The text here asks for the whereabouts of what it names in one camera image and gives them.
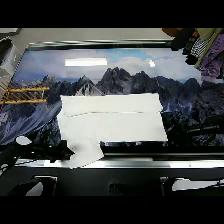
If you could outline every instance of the striped cloth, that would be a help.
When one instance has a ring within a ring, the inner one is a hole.
[[[193,45],[193,47],[191,49],[191,53],[190,54],[195,56],[195,57],[197,57],[197,58],[199,58],[200,55],[204,52],[204,50],[207,47],[207,45],[208,45],[210,40],[211,40],[211,37],[206,39],[206,40],[204,40],[204,41],[202,41],[201,38],[199,37],[195,41],[195,43],[194,43],[194,45]]]

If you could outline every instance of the white paper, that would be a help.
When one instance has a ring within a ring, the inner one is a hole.
[[[101,159],[100,141],[167,141],[158,94],[61,96],[61,99],[62,110],[58,115],[61,137],[75,152],[70,161],[63,163],[71,168]]]

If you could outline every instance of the purple cloth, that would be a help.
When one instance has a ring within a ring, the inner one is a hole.
[[[219,34],[201,62],[201,79],[215,79],[224,64],[224,34]]]

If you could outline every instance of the mountain print table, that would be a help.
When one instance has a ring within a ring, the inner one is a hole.
[[[96,57],[106,58],[107,65],[65,67],[65,59]],[[155,67],[150,67],[150,60]],[[181,51],[169,48],[26,50],[13,80],[43,80],[50,87],[48,101],[4,105],[0,145],[20,135],[34,143],[57,145],[60,95],[141,93],[159,94],[164,127],[174,145],[224,145],[224,131],[217,127],[224,120],[224,84],[201,82],[200,72],[185,60]],[[191,133],[185,142],[172,139],[178,130]]]

